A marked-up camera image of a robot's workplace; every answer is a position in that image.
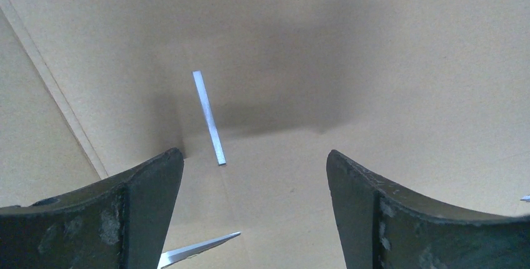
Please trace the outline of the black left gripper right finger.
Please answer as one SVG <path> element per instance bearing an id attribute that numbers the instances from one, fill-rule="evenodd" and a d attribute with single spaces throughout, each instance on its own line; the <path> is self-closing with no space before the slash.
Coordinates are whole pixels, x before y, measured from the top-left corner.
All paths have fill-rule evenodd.
<path id="1" fill-rule="evenodd" d="M 435 200 L 332 150 L 326 173 L 347 268 L 528 268 L 529 217 Z"/>

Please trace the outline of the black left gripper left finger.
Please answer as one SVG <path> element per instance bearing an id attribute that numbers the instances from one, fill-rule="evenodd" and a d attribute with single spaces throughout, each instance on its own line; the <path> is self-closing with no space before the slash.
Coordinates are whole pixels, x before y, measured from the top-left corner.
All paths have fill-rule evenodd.
<path id="1" fill-rule="evenodd" d="M 1 208 L 1 267 L 156 268 L 183 169 L 171 148 L 78 190 Z"/>

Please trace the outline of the brown cardboard box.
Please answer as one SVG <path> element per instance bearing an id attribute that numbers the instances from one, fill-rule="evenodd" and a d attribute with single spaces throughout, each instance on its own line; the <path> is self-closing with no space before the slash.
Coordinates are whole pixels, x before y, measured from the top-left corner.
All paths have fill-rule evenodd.
<path id="1" fill-rule="evenodd" d="M 179 268 L 344 268 L 331 150 L 527 215 L 529 0 L 1 0 L 2 206 L 171 147 Z"/>

